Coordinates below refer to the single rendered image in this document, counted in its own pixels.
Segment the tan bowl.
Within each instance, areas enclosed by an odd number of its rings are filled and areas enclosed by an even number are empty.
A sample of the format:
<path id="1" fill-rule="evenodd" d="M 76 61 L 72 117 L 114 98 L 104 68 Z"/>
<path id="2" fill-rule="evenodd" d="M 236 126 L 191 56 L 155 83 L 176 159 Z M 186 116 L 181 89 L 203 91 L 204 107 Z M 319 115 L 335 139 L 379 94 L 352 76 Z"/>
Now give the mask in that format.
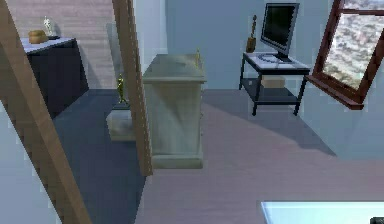
<path id="1" fill-rule="evenodd" d="M 32 30 L 28 33 L 31 44 L 40 44 L 48 41 L 48 37 L 43 30 Z"/>

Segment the pale green chest of drawers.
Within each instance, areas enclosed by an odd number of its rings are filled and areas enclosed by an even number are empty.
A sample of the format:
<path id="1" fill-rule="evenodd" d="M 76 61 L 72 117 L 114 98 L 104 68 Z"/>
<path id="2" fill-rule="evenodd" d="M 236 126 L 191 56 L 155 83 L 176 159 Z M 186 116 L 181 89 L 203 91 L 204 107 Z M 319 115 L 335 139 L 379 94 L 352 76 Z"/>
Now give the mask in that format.
<path id="1" fill-rule="evenodd" d="M 155 169 L 203 167 L 201 100 L 205 71 L 195 54 L 159 54 L 143 75 Z"/>

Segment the pale low side table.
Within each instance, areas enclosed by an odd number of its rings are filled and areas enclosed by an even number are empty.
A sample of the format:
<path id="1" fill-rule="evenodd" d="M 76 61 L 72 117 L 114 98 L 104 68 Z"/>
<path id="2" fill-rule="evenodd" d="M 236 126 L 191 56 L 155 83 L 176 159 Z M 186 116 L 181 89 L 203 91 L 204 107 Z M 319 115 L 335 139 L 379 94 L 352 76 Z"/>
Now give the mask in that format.
<path id="1" fill-rule="evenodd" d="M 112 141 L 135 141 L 135 132 L 129 104 L 116 104 L 106 117 Z"/>

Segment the green gold statuette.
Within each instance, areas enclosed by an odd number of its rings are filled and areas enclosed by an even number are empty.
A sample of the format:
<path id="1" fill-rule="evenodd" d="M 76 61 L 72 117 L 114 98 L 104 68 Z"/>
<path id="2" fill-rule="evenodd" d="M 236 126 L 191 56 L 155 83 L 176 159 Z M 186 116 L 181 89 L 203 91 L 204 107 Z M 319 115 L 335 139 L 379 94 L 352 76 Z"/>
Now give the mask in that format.
<path id="1" fill-rule="evenodd" d="M 124 98 L 124 79 L 121 73 L 117 79 L 117 91 L 119 94 L 119 103 L 128 104 L 127 100 Z"/>

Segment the beige box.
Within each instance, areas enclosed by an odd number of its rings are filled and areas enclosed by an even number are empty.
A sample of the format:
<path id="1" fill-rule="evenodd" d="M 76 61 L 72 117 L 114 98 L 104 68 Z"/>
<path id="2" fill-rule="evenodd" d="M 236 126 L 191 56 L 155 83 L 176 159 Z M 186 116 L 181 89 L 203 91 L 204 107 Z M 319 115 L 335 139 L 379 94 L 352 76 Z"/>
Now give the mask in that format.
<path id="1" fill-rule="evenodd" d="M 261 84 L 264 88 L 284 88 L 285 78 L 282 76 L 263 76 Z"/>

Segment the black television stand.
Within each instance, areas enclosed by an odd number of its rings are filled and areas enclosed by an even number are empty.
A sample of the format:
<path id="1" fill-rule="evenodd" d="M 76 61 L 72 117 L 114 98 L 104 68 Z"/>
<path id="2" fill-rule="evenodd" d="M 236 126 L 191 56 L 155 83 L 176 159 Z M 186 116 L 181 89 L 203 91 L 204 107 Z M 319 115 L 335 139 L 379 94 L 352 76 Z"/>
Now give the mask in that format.
<path id="1" fill-rule="evenodd" d="M 258 74 L 256 78 L 245 77 L 245 64 L 248 63 Z M 288 57 L 280 60 L 276 53 L 254 52 L 242 55 L 239 89 L 244 88 L 253 102 L 252 115 L 256 115 L 259 105 L 294 105 L 293 114 L 297 115 L 302 102 L 306 77 L 309 75 L 310 68 L 305 64 Z M 266 88 L 262 85 L 262 79 L 268 76 L 295 76 L 303 77 L 298 95 L 295 96 L 285 86 L 278 88 Z"/>

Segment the black television set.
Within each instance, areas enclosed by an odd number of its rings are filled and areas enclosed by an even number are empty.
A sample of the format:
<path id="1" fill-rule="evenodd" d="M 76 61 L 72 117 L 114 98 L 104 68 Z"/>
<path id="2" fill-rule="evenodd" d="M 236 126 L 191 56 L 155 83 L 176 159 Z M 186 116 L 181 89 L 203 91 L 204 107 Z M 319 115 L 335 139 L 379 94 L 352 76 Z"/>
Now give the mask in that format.
<path id="1" fill-rule="evenodd" d="M 267 3 L 261 30 L 261 42 L 275 49 L 275 57 L 290 63 L 289 51 L 299 3 Z"/>

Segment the dark blue cabinet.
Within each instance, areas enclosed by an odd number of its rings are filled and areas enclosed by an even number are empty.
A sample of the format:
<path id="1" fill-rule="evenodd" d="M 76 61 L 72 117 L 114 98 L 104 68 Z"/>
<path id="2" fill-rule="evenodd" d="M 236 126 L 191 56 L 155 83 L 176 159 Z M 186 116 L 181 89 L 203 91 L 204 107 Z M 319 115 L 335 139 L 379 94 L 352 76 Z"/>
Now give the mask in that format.
<path id="1" fill-rule="evenodd" d="M 52 119 L 89 90 L 75 38 L 59 38 L 41 44 L 21 43 Z"/>

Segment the brown framed window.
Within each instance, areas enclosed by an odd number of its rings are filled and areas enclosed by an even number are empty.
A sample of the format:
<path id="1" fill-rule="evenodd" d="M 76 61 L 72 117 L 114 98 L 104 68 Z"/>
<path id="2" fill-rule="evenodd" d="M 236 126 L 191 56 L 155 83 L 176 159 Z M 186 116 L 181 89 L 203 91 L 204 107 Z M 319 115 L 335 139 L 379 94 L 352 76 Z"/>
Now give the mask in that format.
<path id="1" fill-rule="evenodd" d="M 351 110 L 361 110 L 384 58 L 384 0 L 333 0 L 307 80 Z"/>

